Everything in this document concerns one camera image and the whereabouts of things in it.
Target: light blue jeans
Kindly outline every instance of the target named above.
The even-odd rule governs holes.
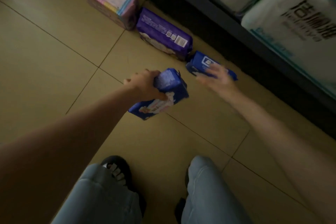
[[[210,158],[196,156],[188,175],[182,224],[252,223]],[[140,224],[141,220],[138,194],[118,185],[105,167],[92,164],[52,224]]]

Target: pants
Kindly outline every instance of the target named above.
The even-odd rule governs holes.
[[[182,224],[250,224],[214,163],[196,156],[188,170]],[[86,168],[52,224],[140,224],[139,197],[98,164]]]

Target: purple tissue package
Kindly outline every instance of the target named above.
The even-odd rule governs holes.
[[[195,73],[202,73],[207,76],[215,77],[212,74],[206,72],[206,69],[213,63],[219,64],[217,61],[210,59],[208,56],[202,52],[196,51],[195,55],[192,56],[191,60],[185,65],[187,70],[196,75]],[[234,81],[237,81],[237,75],[230,69],[227,69],[227,73],[231,76]]]
[[[173,68],[168,68],[154,79],[154,87],[165,93],[168,100],[153,99],[133,105],[128,111],[143,120],[164,112],[184,98],[188,98],[187,84],[181,78],[181,74]]]
[[[146,8],[142,9],[136,28],[143,40],[179,60],[186,60],[193,49],[190,35]]]

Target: floor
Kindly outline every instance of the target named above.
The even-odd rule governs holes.
[[[186,168],[201,154],[222,170],[255,223],[320,223],[249,124],[198,85],[182,62],[146,44],[136,31],[124,31],[85,0],[0,1],[0,142],[92,103],[133,72],[173,67],[181,71],[190,98],[148,121],[125,114],[92,159],[118,154],[129,162],[148,201],[143,222],[175,223]],[[140,2],[182,27],[149,1]],[[331,137],[193,37],[194,50],[237,73],[246,95],[317,148],[336,153]]]

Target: purple package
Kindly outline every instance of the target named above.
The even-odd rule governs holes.
[[[193,49],[190,35],[146,8],[136,28],[144,41],[179,60],[186,60]]]

